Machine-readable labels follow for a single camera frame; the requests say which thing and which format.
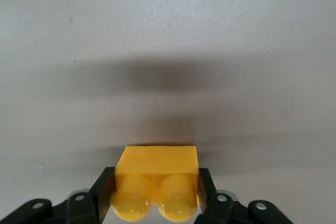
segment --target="yellow plastic object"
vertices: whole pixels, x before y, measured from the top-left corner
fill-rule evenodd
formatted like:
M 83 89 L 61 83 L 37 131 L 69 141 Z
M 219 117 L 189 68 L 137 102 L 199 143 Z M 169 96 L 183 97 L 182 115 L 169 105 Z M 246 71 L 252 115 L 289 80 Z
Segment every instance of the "yellow plastic object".
M 114 212 L 138 221 L 158 205 L 168 220 L 183 222 L 197 210 L 198 160 L 195 146 L 128 146 L 115 169 Z

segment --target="lego stud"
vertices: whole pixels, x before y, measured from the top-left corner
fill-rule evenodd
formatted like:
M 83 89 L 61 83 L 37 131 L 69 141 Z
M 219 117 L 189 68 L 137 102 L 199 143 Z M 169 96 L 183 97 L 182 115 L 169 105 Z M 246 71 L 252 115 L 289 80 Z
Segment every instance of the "lego stud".
M 153 186 L 144 176 L 126 175 L 112 200 L 115 214 L 124 221 L 138 221 L 151 211 Z
M 172 175 L 162 181 L 158 198 L 159 212 L 172 222 L 190 219 L 197 210 L 196 191 L 185 175 Z

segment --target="silver screw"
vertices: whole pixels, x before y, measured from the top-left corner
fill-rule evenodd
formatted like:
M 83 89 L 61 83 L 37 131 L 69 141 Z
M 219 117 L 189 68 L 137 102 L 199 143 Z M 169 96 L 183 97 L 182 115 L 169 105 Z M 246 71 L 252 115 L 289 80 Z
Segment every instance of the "silver screw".
M 43 206 L 43 203 L 42 202 L 39 202 L 39 203 L 36 203 L 32 206 L 33 209 L 37 209 L 37 208 L 40 208 Z
M 261 203 L 261 202 L 258 202 L 256 203 L 256 207 L 259 209 L 259 210 L 266 210 L 267 207 L 265 206 L 265 204 Z
M 84 199 L 84 196 L 83 196 L 83 195 L 79 195 L 79 196 L 77 196 L 77 197 L 75 198 L 75 201 L 80 201 L 80 200 L 82 200 L 82 199 Z
M 221 202 L 225 202 L 225 201 L 227 201 L 227 198 L 226 198 L 225 195 L 223 195 L 223 194 L 219 194 L 219 195 L 217 196 L 217 199 L 218 199 L 219 201 L 221 201 Z

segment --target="gray surface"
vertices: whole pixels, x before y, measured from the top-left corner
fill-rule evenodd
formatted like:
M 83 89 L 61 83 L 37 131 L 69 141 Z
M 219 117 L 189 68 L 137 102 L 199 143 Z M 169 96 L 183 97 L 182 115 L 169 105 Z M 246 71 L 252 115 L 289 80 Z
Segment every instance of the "gray surface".
M 336 222 L 336 0 L 0 10 L 0 218 L 90 187 L 125 145 L 183 143 L 243 204 Z

